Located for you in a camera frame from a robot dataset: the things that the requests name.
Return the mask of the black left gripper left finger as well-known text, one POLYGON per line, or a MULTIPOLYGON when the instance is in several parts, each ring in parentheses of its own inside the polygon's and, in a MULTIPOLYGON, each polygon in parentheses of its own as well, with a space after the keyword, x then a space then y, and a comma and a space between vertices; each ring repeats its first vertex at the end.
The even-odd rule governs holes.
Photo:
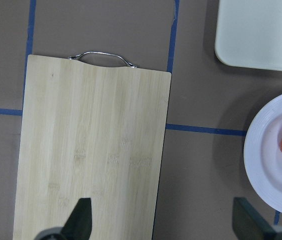
POLYGON ((80 198, 60 233, 66 240, 89 240, 92 227, 91 198, 80 198))

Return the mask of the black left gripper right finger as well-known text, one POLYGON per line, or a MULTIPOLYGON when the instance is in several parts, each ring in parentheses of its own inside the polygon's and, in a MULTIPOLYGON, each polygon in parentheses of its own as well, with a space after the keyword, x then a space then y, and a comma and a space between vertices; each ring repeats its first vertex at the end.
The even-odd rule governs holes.
POLYGON ((244 197, 234 197, 232 230, 238 240, 274 240, 276 231, 244 197))

